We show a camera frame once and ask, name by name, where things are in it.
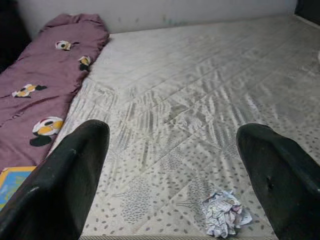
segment cartoon print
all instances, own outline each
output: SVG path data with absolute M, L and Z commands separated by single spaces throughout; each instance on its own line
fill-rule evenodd
M 64 51 L 70 51 L 72 45 L 75 45 L 75 44 L 79 44 L 79 42 L 75 41 L 73 43 L 70 43 L 68 41 L 57 41 L 55 43 L 55 48 L 56 49 L 59 49 L 59 50 L 64 50 Z
M 47 88 L 46 86 L 27 84 L 23 88 L 21 88 L 19 91 L 14 91 L 12 93 L 12 96 L 15 98 L 31 98 L 29 96 L 30 93 L 34 92 L 35 90 L 41 91 L 46 88 Z
M 91 58 L 89 56 L 82 56 L 78 60 L 80 62 L 80 70 L 86 70 L 89 71 L 89 65 L 91 63 Z
M 62 128 L 64 121 L 60 117 L 50 116 L 38 121 L 34 125 L 32 133 L 36 138 L 30 140 L 30 145 L 34 147 L 41 147 L 49 144 L 52 139 L 50 136 L 58 134 Z

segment black object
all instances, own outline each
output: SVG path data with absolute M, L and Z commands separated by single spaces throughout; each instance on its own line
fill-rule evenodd
M 295 14 L 320 25 L 320 1 L 298 0 Z
M 89 120 L 66 136 L 0 211 L 0 240 L 77 240 L 94 199 L 109 127 Z
M 320 239 L 320 166 L 268 126 L 239 128 L 237 147 L 254 192 L 280 240 Z
M 31 39 L 14 0 L 0 0 L 0 73 L 13 64 Z

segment purple blanket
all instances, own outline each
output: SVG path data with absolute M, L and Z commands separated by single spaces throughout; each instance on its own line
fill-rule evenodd
M 108 37 L 96 14 L 61 14 L 0 75 L 0 171 L 44 160 Z

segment mattress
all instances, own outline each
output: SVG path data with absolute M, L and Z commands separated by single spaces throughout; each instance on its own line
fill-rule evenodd
M 290 16 L 111 35 L 55 146 L 89 119 L 110 147 L 84 236 L 205 236 L 200 209 L 233 191 L 253 217 L 238 238 L 276 238 L 236 147 L 246 123 L 318 163 L 320 31 Z

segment crumpled paper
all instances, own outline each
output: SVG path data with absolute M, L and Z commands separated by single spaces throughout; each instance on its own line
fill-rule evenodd
M 252 221 L 250 213 L 233 196 L 232 191 L 217 191 L 202 202 L 207 234 L 226 238 L 235 235 L 236 229 Z

